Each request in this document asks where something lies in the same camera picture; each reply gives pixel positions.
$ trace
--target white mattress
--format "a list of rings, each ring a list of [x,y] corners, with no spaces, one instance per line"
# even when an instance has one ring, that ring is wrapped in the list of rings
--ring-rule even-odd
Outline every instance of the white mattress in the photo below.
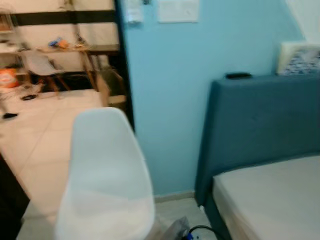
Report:
[[[320,156],[223,173],[214,186],[233,240],[320,240]]]

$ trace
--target white chair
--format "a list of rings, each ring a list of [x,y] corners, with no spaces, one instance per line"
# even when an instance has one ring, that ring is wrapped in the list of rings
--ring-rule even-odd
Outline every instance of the white chair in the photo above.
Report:
[[[70,88],[60,76],[64,71],[62,69],[54,68],[46,55],[37,51],[25,51],[24,58],[27,69],[33,74],[40,76],[39,83],[42,83],[44,80],[48,80],[49,85],[55,91],[57,96],[59,95],[59,89],[55,84],[55,81],[52,79],[52,76],[57,76],[65,89],[70,91]]]
[[[106,107],[79,114],[55,239],[144,240],[154,219],[148,168],[123,112]]]

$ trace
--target white tiled floor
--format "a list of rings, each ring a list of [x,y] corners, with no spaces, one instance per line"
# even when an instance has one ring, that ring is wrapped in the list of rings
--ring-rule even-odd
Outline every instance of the white tiled floor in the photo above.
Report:
[[[93,90],[63,92],[60,99],[52,93],[43,97],[26,102],[9,99],[7,106],[19,116],[0,121],[0,151],[31,199],[18,240],[54,239],[68,176],[73,120],[86,109],[101,107],[99,94]],[[157,203],[156,212],[163,231],[184,216],[190,226],[209,225],[192,198]],[[201,237],[215,239],[206,232]]]

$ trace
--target cable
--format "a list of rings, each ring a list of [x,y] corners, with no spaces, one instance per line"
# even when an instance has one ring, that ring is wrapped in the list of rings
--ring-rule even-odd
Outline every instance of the cable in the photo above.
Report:
[[[189,234],[191,234],[196,229],[207,229],[207,230],[213,232],[217,237],[219,237],[219,239],[225,240],[225,238],[222,235],[220,235],[220,233],[213,230],[211,227],[205,226],[205,225],[194,226],[193,228],[190,229]]]

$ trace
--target blue upholstered headboard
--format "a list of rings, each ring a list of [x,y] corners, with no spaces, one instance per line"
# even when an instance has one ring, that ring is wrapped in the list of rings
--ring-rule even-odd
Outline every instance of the blue upholstered headboard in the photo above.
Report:
[[[205,205],[212,177],[220,173],[317,153],[317,76],[214,81],[203,129],[196,200]]]

